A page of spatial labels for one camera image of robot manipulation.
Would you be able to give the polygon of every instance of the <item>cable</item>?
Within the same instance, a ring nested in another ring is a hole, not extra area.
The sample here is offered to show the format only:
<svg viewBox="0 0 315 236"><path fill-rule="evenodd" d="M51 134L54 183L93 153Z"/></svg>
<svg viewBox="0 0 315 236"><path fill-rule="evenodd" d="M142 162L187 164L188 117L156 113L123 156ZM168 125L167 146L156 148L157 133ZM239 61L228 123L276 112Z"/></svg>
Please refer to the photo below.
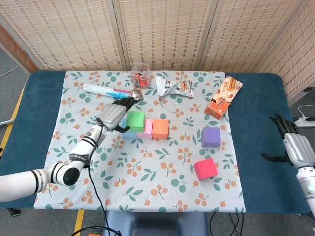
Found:
<svg viewBox="0 0 315 236"><path fill-rule="evenodd" d="M238 217L238 214L237 213L235 213L236 214L236 216L237 216L237 223L236 223L236 225L235 225L235 222L234 222L234 220L233 220L233 218L232 218L232 216L231 216L231 213L229 213L229 216L230 216L230 219L231 219L231 221L232 221L232 223L233 223L233 226L234 226L234 230L232 231L232 233L230 234L230 236L232 236L233 235L233 233L234 233L234 231L236 230L236 235L238 236L238 232L237 232L237 226L238 226L238 223L239 223L239 221L240 221L240 219L239 219L239 217Z"/></svg>
<svg viewBox="0 0 315 236"><path fill-rule="evenodd" d="M216 212L213 213L213 215L212 215L211 218L210 218L210 222L209 222L209 230L210 230L211 236L213 236L213 233L212 233L212 231L211 231L211 222L212 222L212 219L213 219L213 217L215 216L215 214L216 214Z"/></svg>
<svg viewBox="0 0 315 236"><path fill-rule="evenodd" d="M242 236L243 226L244 226L244 213L242 213L242 224L241 224L241 232L240 232L240 236Z"/></svg>
<svg viewBox="0 0 315 236"><path fill-rule="evenodd" d="M95 146L94 146L94 148L93 148L93 150L92 150L92 152L91 152L91 154L90 154L90 156L89 156L89 160L91 159L93 153L94 153L95 150L97 149L98 143L99 143L99 140L100 140L100 137L102 136L102 133L103 133L103 128L104 128L103 122L102 122L100 119L98 120L98 122L99 122L100 125L101 125L100 134L99 134L98 139L97 139L97 141L96 141L96 144L95 144ZM101 206L102 206L102 210L103 210L103 212L104 212L104 219L105 219L105 221L106 221L106 225L107 225L107 227L109 228L108 221L107 221L107 216L106 216L106 211L105 211L103 202L102 202L102 200L101 200L101 198L100 198L100 196L99 196L99 194L98 194L98 192L97 192L96 186L95 186L95 184L94 184L94 182L93 182L93 180L92 180L90 166L88 167L88 173L89 173L89 178L90 178L90 180L91 180L91 183L92 183L92 185L93 185L93 187L94 187L95 194L96 194L96 196L97 196L97 198L98 198L98 200L99 200L99 202L100 202L100 204L101 204Z"/></svg>
<svg viewBox="0 0 315 236"><path fill-rule="evenodd" d="M13 70L16 70L17 68L19 68L19 66L15 67L15 68L12 69L12 70L9 70L8 72L5 72L4 74L0 75L0 77L2 77L2 76L4 76L4 75L6 75L6 74L12 72Z"/></svg>
<svg viewBox="0 0 315 236"><path fill-rule="evenodd" d="M108 228L108 227L104 227L104 226L88 226L88 227L85 227L85 228L81 228L79 230L77 230L76 232L74 232L73 234L71 234L71 236L75 236L76 234L84 231L84 230L90 230L90 229L103 229L103 230L108 230L108 232L113 232L115 233L114 236L118 235L118 236L122 236L122 234L119 232L119 231L116 231L116 230L113 230L111 228Z"/></svg>
<svg viewBox="0 0 315 236"><path fill-rule="evenodd" d="M310 107L310 106L315 106L315 104L312 104L312 105L303 105L303 106L297 107L297 109L299 110L299 112L302 114L302 117L305 118L305 115L301 112L300 107Z"/></svg>
<svg viewBox="0 0 315 236"><path fill-rule="evenodd" d="M211 222L212 222L212 220L213 220L215 214L216 214L216 212L213 213L213 215L212 215L211 218L210 218L210 222L209 222L209 230L210 230L210 235L211 235L211 236L214 236L213 233L212 233L212 230L211 230ZM232 233L230 234L230 236L233 235L234 231L236 231L236 235L237 235L237 236L242 236L243 225L244 225L244 213L242 213L242 225L241 225L241 231L240 231L240 234L239 234L239 235L238 235L238 231L237 231L237 226L238 226L238 224L239 224L239 216L238 216L237 213L235 213L235 214L236 214L236 216L237 216L237 223L236 223L236 225L235 225L235 222L234 222L234 220L233 220L233 218L232 218L232 216L231 216L231 213L229 213L230 219L231 219L231 221L232 221L232 223L233 223L233 226L234 226L234 229L233 229Z"/></svg>

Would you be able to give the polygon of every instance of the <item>pink cube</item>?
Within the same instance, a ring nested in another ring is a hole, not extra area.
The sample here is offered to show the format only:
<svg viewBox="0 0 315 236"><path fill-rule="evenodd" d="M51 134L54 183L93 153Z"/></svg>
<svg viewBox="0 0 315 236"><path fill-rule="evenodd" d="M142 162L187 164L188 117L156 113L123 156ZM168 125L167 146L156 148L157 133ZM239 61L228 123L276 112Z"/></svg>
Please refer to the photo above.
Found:
<svg viewBox="0 0 315 236"><path fill-rule="evenodd" d="M153 120L146 119L144 123L144 132L143 133L137 132L137 137L140 139L151 139L152 138L152 125L153 125Z"/></svg>
<svg viewBox="0 0 315 236"><path fill-rule="evenodd" d="M218 171L212 158L203 161L198 161L194 164L193 167L196 171L199 181L213 177L218 174Z"/></svg>

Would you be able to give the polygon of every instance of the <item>woven panel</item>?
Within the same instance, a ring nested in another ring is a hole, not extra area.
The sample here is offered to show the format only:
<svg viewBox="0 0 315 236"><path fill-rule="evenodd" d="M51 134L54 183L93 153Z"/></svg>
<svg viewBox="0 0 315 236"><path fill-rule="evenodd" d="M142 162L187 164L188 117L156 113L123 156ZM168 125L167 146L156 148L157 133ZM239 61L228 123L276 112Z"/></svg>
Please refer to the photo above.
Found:
<svg viewBox="0 0 315 236"><path fill-rule="evenodd" d="M251 72L299 0L225 0L213 24L202 70Z"/></svg>
<svg viewBox="0 0 315 236"><path fill-rule="evenodd" d="M122 69L104 0L2 0L0 11L45 69Z"/></svg>
<svg viewBox="0 0 315 236"><path fill-rule="evenodd" d="M315 1L310 0L298 17L285 28L260 72L279 74L290 98L315 73Z"/></svg>
<svg viewBox="0 0 315 236"><path fill-rule="evenodd" d="M208 0L120 0L131 65L146 61L153 70L194 70L215 6Z"/></svg>

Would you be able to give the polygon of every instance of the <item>blue padding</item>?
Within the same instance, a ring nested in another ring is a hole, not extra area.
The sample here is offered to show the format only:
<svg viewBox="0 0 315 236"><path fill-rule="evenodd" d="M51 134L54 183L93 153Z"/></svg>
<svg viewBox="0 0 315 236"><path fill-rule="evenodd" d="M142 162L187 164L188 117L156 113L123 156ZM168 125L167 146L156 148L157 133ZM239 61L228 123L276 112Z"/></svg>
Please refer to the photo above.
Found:
<svg viewBox="0 0 315 236"><path fill-rule="evenodd" d="M226 75L243 83L228 111L246 211L310 212L296 169L260 155L284 155L283 141L269 120L275 113L292 120L282 79L271 73Z"/></svg>
<svg viewBox="0 0 315 236"><path fill-rule="evenodd" d="M44 167L55 128L65 72L40 71L27 80L10 138L0 161L0 175ZM0 207L32 208L36 195L0 203Z"/></svg>
<svg viewBox="0 0 315 236"><path fill-rule="evenodd" d="M0 175L42 168L60 105L65 72L29 76L20 109L0 161ZM284 86L270 73L226 73L244 83L229 107L232 137L247 212L306 213L310 209L287 163L272 163L260 154L284 154L284 145L269 116L291 119ZM0 203L33 207L35 196Z"/></svg>

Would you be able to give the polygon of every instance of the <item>robotic arm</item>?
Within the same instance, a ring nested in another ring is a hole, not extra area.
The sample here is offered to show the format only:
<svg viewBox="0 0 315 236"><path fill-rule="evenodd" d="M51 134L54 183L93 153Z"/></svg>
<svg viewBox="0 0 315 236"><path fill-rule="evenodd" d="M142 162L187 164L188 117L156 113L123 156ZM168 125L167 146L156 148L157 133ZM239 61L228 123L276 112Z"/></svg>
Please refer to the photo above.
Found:
<svg viewBox="0 0 315 236"><path fill-rule="evenodd" d="M270 119L276 124L283 139L286 149L284 156L271 157L265 153L261 155L269 161L288 162L298 170L296 175L305 198L315 217L315 154L310 142L305 136L299 134L299 130L291 121L285 120L276 114Z"/></svg>
<svg viewBox="0 0 315 236"><path fill-rule="evenodd" d="M107 131L127 132L130 127L119 126L124 114L138 100L133 97L107 104L93 125L70 153L70 164L57 163L45 169L0 176L0 202L13 201L41 192L49 183L71 186L76 183L83 168L90 165L91 153L106 138Z"/></svg>

